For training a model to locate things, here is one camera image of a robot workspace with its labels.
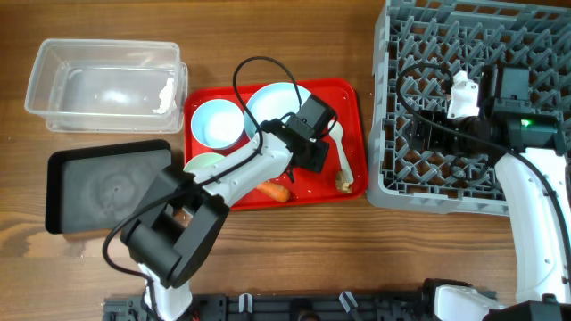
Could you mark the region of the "light blue plate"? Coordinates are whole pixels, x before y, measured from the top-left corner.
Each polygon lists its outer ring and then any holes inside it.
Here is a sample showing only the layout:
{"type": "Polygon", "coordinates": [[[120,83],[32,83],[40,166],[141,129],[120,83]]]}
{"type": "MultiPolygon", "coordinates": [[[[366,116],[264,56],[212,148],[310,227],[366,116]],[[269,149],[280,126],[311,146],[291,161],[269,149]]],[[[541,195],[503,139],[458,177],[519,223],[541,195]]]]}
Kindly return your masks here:
{"type": "Polygon", "coordinates": [[[287,82],[278,82],[264,86],[255,92],[246,104],[255,120],[261,124],[264,120],[288,120],[286,114],[297,113],[300,106],[307,101],[311,92],[303,86],[287,82]]]}

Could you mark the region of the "light blue bowl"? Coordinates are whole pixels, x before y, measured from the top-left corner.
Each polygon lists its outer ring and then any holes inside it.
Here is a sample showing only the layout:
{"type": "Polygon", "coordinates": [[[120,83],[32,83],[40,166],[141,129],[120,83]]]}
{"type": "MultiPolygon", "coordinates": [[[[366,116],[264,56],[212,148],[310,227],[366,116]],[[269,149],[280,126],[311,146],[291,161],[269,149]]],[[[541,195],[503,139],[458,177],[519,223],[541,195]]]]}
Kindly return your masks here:
{"type": "Polygon", "coordinates": [[[235,145],[244,132],[242,110],[226,99],[212,99],[194,112],[191,132],[201,145],[213,150],[224,150],[235,145]]]}

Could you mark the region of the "green bowl with rice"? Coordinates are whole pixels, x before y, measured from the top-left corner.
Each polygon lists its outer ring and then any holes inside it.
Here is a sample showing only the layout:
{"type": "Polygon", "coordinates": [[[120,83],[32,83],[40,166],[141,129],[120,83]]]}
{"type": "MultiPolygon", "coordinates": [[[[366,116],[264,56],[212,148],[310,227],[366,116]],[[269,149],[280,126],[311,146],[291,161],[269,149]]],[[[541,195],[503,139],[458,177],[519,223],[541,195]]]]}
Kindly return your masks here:
{"type": "Polygon", "coordinates": [[[185,172],[191,172],[194,169],[201,169],[213,165],[225,158],[224,155],[215,152],[206,152],[194,156],[183,168],[185,172]]]}

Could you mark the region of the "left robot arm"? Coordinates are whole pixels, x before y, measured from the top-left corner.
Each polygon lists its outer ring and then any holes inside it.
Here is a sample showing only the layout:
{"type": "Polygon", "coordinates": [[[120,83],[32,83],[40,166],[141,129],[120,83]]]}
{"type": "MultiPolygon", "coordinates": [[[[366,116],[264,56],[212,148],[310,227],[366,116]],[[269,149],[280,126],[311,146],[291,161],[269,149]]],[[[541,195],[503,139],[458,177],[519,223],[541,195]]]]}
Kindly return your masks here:
{"type": "Polygon", "coordinates": [[[254,137],[223,160],[185,172],[165,168],[135,212],[114,228],[146,281],[154,320],[177,320],[190,307],[188,282],[211,252],[231,207],[258,185],[294,168],[320,172],[332,123],[292,116],[265,120],[254,137]]]}

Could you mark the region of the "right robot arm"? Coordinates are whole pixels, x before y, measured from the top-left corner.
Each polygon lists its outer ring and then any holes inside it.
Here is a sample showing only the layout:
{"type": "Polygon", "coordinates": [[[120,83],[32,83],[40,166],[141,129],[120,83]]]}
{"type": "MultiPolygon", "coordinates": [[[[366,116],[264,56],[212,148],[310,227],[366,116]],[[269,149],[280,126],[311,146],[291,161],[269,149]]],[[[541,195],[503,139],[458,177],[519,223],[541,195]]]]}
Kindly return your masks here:
{"type": "Polygon", "coordinates": [[[439,320],[568,320],[570,207],[567,161],[557,119],[496,113],[451,120],[417,113],[414,135],[432,151],[485,153],[509,208],[517,254],[516,304],[504,307],[463,285],[434,290],[439,320]]]}

